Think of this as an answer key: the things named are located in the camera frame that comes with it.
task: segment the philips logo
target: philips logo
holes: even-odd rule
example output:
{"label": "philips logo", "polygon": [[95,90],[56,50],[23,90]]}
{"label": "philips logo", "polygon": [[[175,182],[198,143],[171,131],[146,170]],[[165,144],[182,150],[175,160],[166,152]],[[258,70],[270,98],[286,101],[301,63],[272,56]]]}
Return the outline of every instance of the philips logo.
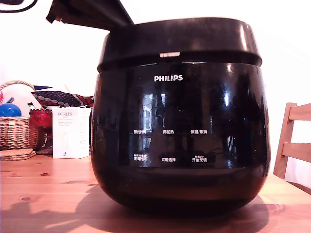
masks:
{"label": "philips logo", "polygon": [[155,82],[163,82],[163,81],[182,81],[182,75],[165,75],[165,76],[155,76]]}

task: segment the patterned fabric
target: patterned fabric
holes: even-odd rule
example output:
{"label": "patterned fabric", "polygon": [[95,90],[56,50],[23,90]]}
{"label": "patterned fabric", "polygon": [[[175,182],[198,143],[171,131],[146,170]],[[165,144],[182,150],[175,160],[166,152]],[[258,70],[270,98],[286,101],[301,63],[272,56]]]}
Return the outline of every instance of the patterned fabric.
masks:
{"label": "patterned fabric", "polygon": [[73,95],[62,91],[34,91],[32,95],[43,106],[60,106],[60,107],[93,107],[94,97],[83,97]]}

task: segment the wood knot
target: wood knot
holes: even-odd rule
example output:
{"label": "wood knot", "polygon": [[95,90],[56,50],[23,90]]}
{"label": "wood knot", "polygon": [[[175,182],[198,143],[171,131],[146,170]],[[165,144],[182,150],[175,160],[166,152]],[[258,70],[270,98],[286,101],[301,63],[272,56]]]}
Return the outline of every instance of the wood knot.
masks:
{"label": "wood knot", "polygon": [[30,200],[30,197],[25,197],[25,198],[22,198],[21,200],[23,200],[23,201],[29,201],[29,200]]}

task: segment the chair slat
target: chair slat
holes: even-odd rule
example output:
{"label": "chair slat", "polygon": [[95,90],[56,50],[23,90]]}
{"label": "chair slat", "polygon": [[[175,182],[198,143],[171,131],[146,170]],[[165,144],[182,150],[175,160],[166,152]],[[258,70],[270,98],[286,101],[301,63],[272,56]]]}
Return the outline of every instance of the chair slat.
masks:
{"label": "chair slat", "polygon": [[311,120],[311,103],[291,107],[289,120]]}
{"label": "chair slat", "polygon": [[284,143],[283,155],[311,163],[311,143]]}

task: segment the white box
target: white box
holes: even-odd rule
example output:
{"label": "white box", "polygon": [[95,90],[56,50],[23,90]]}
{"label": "white box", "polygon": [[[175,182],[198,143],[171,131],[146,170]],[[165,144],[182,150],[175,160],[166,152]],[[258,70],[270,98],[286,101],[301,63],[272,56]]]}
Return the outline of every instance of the white box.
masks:
{"label": "white box", "polygon": [[89,156],[90,108],[53,107],[53,158]]}

